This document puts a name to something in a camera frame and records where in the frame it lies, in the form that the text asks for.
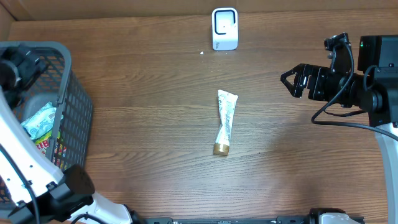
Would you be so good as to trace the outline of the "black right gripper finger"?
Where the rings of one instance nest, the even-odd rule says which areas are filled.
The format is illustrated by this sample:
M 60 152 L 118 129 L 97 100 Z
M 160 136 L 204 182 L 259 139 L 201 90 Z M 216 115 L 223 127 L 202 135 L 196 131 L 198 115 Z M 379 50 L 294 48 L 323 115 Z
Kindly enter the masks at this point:
M 301 82 L 301 76 L 297 74 L 293 74 L 294 76 L 294 82 L 290 83 L 287 80 L 287 77 L 292 76 L 292 74 L 282 74 L 280 77 L 281 82 L 285 85 L 285 87 L 288 89 L 290 94 L 295 97 L 295 98 L 301 98 L 302 93 L 303 93 L 303 86 Z
M 295 66 L 294 68 L 288 70 L 287 72 L 284 72 L 284 73 L 280 76 L 280 80 L 281 80 L 281 81 L 286 81 L 286 80 L 287 80 L 287 77 L 289 77 L 289 76 L 291 76 L 291 75 L 294 75 L 294 76 L 300 75 L 301 72 L 302 72 L 302 69 L 303 69 L 303 64 L 300 63 L 300 64 L 298 64 L 297 66 Z

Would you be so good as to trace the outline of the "white tube with gold cap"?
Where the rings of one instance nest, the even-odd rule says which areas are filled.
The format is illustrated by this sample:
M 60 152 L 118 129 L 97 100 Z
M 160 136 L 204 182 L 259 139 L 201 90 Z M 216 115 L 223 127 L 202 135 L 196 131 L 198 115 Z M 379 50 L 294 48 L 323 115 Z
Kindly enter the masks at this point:
M 231 144 L 234 112 L 238 95 L 224 90 L 218 90 L 218 110 L 220 116 L 220 128 L 215 139 L 213 154 L 227 156 Z

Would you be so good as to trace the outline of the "Haribo gummy candy bag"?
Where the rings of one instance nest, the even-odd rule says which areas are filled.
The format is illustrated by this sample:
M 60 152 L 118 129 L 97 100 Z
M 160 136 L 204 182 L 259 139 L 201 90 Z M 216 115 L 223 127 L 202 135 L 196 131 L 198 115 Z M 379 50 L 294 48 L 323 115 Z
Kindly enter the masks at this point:
M 55 141 L 55 146 L 50 146 L 50 137 L 52 136 L 52 131 L 45 133 L 43 136 L 34 140 L 34 144 L 37 149 L 43 156 L 46 156 L 46 153 L 53 153 L 52 162 L 59 167 L 61 170 L 66 170 L 68 168 L 68 162 L 64 161 L 66 158 L 67 147 L 63 144 L 60 144 L 59 141 L 62 141 L 62 137 L 60 133 L 57 135 L 57 140 Z

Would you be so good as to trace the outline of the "teal wet wipes pack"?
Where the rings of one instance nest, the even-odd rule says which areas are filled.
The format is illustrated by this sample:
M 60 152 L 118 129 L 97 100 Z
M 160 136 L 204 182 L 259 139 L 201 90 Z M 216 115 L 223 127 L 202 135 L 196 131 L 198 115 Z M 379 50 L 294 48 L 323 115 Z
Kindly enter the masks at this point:
M 45 104 L 34 115 L 21 123 L 31 140 L 41 138 L 52 130 L 57 109 L 51 102 Z

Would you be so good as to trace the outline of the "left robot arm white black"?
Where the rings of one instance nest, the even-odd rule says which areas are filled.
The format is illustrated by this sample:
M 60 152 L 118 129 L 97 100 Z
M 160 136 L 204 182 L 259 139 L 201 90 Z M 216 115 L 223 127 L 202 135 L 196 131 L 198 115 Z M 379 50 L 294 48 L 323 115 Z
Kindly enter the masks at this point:
M 141 223 L 84 170 L 93 102 L 58 42 L 1 43 L 1 178 L 13 223 Z

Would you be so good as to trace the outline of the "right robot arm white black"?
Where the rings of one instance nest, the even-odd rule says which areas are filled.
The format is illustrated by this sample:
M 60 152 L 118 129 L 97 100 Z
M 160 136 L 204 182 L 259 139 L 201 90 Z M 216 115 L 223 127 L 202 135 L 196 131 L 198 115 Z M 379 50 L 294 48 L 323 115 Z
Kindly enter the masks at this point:
M 386 180 L 388 222 L 397 223 L 397 36 L 365 35 L 360 38 L 355 62 L 347 33 L 324 40 L 330 67 L 301 63 L 280 76 L 293 97 L 308 89 L 311 100 L 325 105 L 311 118 L 313 124 L 367 129 L 375 133 Z M 331 105 L 357 106 L 346 116 L 368 114 L 367 125 L 341 121 L 319 121 Z

